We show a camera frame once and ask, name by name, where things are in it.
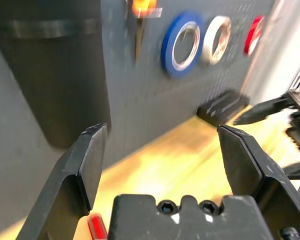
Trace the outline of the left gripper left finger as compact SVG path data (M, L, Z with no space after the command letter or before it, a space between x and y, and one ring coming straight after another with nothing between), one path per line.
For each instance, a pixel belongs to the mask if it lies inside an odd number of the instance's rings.
M58 159L26 218L18 240L71 240L94 206L102 174L107 125L83 131Z

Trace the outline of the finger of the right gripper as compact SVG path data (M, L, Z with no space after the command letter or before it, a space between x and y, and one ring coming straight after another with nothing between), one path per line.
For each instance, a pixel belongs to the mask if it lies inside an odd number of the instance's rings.
M241 114L234 125L249 125L265 120L268 116L276 114L283 109L289 108L294 104L286 97L280 96L265 102L261 102L253 106L248 111Z
M300 162L286 166L282 170L289 179L300 179Z

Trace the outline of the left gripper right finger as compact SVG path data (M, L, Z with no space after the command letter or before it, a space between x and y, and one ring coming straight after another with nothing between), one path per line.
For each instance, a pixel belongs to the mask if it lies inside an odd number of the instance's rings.
M300 240L300 194L282 168L243 130L217 127L234 195L252 196L275 240Z

